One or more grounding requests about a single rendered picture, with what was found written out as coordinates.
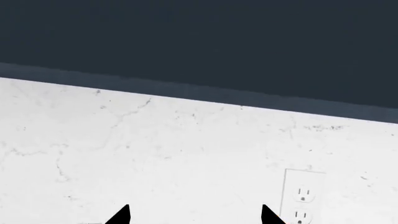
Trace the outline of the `white wall power outlet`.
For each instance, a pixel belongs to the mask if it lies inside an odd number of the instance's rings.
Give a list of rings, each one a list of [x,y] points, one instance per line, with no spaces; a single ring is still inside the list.
[[[279,217],[286,224],[321,224],[326,174],[285,169]]]

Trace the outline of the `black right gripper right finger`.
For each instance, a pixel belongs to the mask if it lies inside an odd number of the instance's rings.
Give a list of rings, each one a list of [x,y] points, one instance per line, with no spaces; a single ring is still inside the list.
[[[261,222],[262,224],[286,224],[267,205],[262,205]]]

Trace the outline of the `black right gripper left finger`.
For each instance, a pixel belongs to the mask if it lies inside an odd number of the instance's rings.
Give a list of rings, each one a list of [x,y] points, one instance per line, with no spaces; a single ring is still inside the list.
[[[129,205],[123,206],[105,224],[130,224],[131,212]]]

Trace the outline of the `dark blue wall cabinet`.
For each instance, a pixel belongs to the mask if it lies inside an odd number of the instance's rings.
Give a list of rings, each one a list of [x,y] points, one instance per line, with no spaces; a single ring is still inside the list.
[[[398,124],[398,0],[0,0],[0,77]]]

